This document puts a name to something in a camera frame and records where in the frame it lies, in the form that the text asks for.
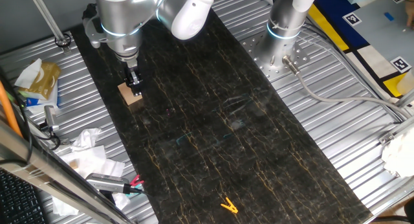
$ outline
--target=orange clothespin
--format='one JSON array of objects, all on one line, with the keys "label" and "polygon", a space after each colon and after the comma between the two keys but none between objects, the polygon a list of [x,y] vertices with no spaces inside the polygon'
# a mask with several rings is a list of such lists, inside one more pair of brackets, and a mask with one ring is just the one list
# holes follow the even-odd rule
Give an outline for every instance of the orange clothespin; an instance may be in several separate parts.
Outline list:
[{"label": "orange clothespin", "polygon": [[226,197],[226,200],[230,205],[228,205],[228,206],[224,205],[224,204],[220,204],[220,205],[224,208],[227,208],[228,210],[230,210],[234,214],[238,213],[239,211],[237,210],[237,208],[233,205],[233,203],[227,197]]}]

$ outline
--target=gray cable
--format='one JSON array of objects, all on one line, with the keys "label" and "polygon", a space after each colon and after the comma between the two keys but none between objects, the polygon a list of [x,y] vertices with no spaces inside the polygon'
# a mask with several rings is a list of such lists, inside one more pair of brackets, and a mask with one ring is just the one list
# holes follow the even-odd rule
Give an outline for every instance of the gray cable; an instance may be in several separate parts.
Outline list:
[{"label": "gray cable", "polygon": [[306,85],[305,81],[303,81],[302,75],[300,73],[298,73],[296,75],[300,81],[300,83],[302,84],[303,88],[305,88],[305,90],[315,99],[322,101],[322,102],[350,102],[350,101],[358,101],[358,100],[363,100],[363,101],[370,101],[370,102],[376,102],[377,104],[382,104],[385,105],[391,109],[394,109],[395,111],[398,111],[399,113],[401,113],[401,115],[405,116],[406,118],[410,118],[411,116],[409,114],[407,114],[403,109],[397,107],[396,105],[390,104],[389,102],[377,99],[377,98],[369,98],[369,97],[349,97],[349,98],[322,98],[318,95],[316,95],[315,93],[313,93],[309,87]]}]

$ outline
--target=black marble surface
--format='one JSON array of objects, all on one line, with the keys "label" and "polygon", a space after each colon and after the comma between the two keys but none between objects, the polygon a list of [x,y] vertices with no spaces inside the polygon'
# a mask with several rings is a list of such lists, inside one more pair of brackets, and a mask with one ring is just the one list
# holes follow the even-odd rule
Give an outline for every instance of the black marble surface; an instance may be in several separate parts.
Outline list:
[{"label": "black marble surface", "polygon": [[[190,41],[142,29],[143,105],[122,65],[71,32],[161,223],[361,223],[371,214],[210,12]],[[220,204],[225,197],[239,210]]]}]

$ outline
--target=metal rod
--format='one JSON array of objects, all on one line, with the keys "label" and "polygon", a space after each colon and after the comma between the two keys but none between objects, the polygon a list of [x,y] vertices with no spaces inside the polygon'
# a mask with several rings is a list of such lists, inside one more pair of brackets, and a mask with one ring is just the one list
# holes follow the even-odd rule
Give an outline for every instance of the metal rod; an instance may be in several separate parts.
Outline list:
[{"label": "metal rod", "polygon": [[405,107],[414,101],[414,89],[410,90],[407,94],[405,94],[400,100],[395,103],[397,107]]},{"label": "metal rod", "polygon": [[49,26],[49,28],[52,30],[52,32],[53,32],[54,36],[56,37],[56,39],[58,39],[58,41],[61,42],[61,43],[66,43],[65,36],[63,35],[62,31],[60,31],[58,25],[54,21],[52,15],[50,14],[50,12],[47,9],[47,7],[46,7],[45,3],[43,2],[43,0],[33,0],[33,2],[38,7],[41,15],[45,19],[45,21],[46,21],[47,25]]},{"label": "metal rod", "polygon": [[[1,167],[102,223],[132,224],[124,213],[53,152],[36,142],[34,146],[30,166],[3,164]],[[24,160],[27,154],[28,142],[0,121],[0,159]]]}]

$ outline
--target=metal mounting plate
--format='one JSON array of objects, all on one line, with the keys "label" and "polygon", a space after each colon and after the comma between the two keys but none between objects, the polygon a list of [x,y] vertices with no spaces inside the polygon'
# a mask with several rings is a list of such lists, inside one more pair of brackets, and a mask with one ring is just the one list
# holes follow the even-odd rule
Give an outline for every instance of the metal mounting plate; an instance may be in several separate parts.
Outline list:
[{"label": "metal mounting plate", "polygon": [[[249,55],[253,58],[256,62],[257,66],[263,71],[269,81],[273,81],[280,76],[283,76],[286,73],[291,73],[287,66],[284,67],[276,67],[275,65],[270,66],[270,63],[263,63],[256,58],[255,48],[256,45],[259,43],[260,39],[266,32],[260,32],[254,36],[244,39],[241,41],[241,45],[245,50],[249,53]],[[298,42],[294,44],[294,54],[291,56],[292,61],[297,65],[299,68],[303,67],[304,65],[310,62],[310,58],[305,53],[304,50],[299,46]]]}]

